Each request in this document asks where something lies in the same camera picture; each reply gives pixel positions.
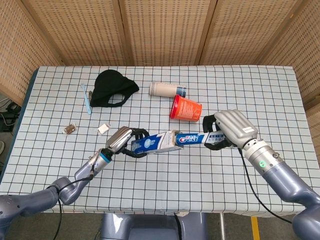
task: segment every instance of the gray robot arm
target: gray robot arm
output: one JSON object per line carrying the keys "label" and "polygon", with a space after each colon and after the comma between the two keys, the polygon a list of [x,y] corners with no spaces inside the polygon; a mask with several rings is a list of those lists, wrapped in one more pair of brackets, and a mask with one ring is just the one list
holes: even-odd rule
{"label": "gray robot arm", "polygon": [[17,216],[28,217],[55,206],[58,199],[65,205],[74,203],[88,182],[111,161],[113,154],[119,154],[132,137],[134,129],[121,127],[74,175],[73,184],[67,177],[54,181],[47,189],[26,195],[0,195],[0,240],[12,220]]}
{"label": "gray robot arm", "polygon": [[320,196],[315,193],[266,142],[257,140],[258,130],[237,110],[214,114],[215,124],[262,175],[279,197],[306,207],[294,216],[292,227],[303,240],[320,239]]}

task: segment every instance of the blue toothbrush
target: blue toothbrush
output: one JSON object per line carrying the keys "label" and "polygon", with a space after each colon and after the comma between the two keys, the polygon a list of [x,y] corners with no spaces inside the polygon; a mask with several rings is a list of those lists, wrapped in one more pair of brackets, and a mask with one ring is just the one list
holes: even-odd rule
{"label": "blue toothbrush", "polygon": [[86,94],[85,85],[83,83],[81,83],[81,87],[82,87],[83,93],[84,93],[84,101],[85,101],[86,110],[88,111],[88,114],[91,115],[91,108],[90,108],[89,100],[88,100],[88,97]]}

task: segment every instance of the white checkered tablecloth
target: white checkered tablecloth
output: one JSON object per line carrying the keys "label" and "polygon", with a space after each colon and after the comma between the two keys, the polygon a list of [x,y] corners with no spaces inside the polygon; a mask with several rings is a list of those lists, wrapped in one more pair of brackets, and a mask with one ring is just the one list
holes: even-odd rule
{"label": "white checkered tablecloth", "polygon": [[[95,79],[114,69],[134,80],[140,90],[122,107],[92,108],[88,115],[81,83],[93,91]],[[169,119],[172,98],[150,96],[151,82],[187,86],[187,98],[203,106],[199,122]],[[28,99],[0,185],[1,194],[29,194],[74,173],[119,127],[144,128],[151,135],[168,130],[201,132],[204,116],[238,109],[258,127],[260,137],[320,193],[319,166],[292,67],[42,66]],[[75,123],[77,131],[62,130]],[[112,128],[98,135],[97,128]],[[64,212],[225,212],[270,216],[259,205],[245,177],[237,149],[210,151],[203,145],[140,159],[117,155]],[[260,199],[280,215],[300,212],[298,204],[280,200],[247,161]],[[59,206],[52,209],[59,211]]]}

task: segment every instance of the white cylindrical container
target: white cylindrical container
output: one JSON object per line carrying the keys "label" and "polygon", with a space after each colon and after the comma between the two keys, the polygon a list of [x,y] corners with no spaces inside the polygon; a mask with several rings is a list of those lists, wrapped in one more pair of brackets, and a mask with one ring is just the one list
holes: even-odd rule
{"label": "white cylindrical container", "polygon": [[150,95],[174,98],[176,95],[185,97],[187,93],[187,87],[183,85],[152,82],[150,85]]}

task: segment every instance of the woven wall panel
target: woven wall panel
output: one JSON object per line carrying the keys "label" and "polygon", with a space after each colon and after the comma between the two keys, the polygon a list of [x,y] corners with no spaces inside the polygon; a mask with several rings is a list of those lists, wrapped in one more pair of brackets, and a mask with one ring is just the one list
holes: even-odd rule
{"label": "woven wall panel", "polygon": [[112,0],[25,2],[68,65],[126,65]]}
{"label": "woven wall panel", "polygon": [[319,60],[320,1],[311,0],[261,63],[293,66],[306,101],[313,91],[320,93]]}
{"label": "woven wall panel", "polygon": [[126,0],[134,64],[194,65],[209,4],[210,0]]}
{"label": "woven wall panel", "polygon": [[60,65],[14,0],[0,1],[0,91],[22,105],[32,73]]}
{"label": "woven wall panel", "polygon": [[257,64],[296,0],[219,0],[201,65]]}
{"label": "woven wall panel", "polygon": [[320,104],[306,112],[316,157],[320,163]]}

